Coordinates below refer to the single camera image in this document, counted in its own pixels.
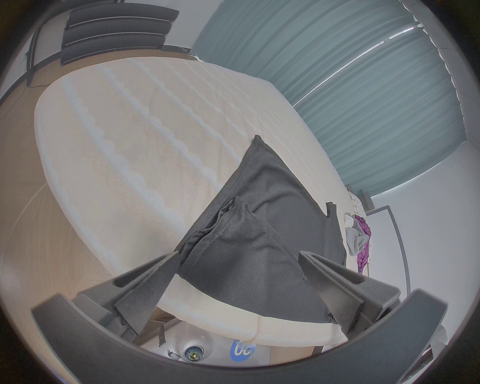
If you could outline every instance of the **cream bed sheet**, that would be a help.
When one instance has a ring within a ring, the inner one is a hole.
[[[237,168],[255,134],[324,212],[326,202],[337,204],[346,245],[343,216],[353,211],[350,195],[303,120],[264,80],[201,61],[110,61],[50,85],[36,106],[35,132],[53,194],[113,275],[172,251]],[[356,270],[355,258],[348,257],[347,266]],[[257,315],[247,315],[251,327],[236,326],[234,311],[212,323],[218,303],[210,302],[210,311],[196,307],[202,298],[185,284],[176,275],[171,286],[189,292],[189,305],[169,287],[159,306],[211,332],[279,347],[345,340],[335,327],[317,339],[308,327],[303,335],[286,336],[285,324],[260,324]],[[277,328],[283,328],[283,340]]]

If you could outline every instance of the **blue sticker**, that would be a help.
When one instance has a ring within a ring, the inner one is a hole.
[[[230,357],[233,361],[245,361],[255,352],[255,344],[251,344],[249,350],[241,349],[235,340],[230,348]]]

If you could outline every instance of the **green curtain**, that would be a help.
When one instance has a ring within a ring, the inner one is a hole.
[[[397,0],[225,0],[191,53],[270,81],[343,182],[375,195],[466,138],[450,74],[418,24]]]

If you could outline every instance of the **purple cloth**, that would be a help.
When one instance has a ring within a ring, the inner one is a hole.
[[[363,217],[355,215],[355,218],[358,220],[360,227],[363,229],[366,235],[368,235],[369,240],[365,243],[363,250],[357,255],[357,264],[359,266],[359,272],[363,273],[363,269],[367,265],[369,257],[369,247],[370,247],[370,237],[372,237],[372,231],[368,226],[367,222]]]

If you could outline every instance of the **gray cloth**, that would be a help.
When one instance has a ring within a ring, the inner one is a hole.
[[[179,275],[203,293],[261,316],[312,323],[331,320],[305,285],[299,252],[341,265],[347,258],[336,205],[327,203],[325,215],[259,136],[176,250]]]
[[[347,238],[348,252],[350,256],[357,256],[363,248],[369,237],[360,226],[360,223],[349,213],[346,213],[353,218],[353,226],[345,228],[345,236]]]

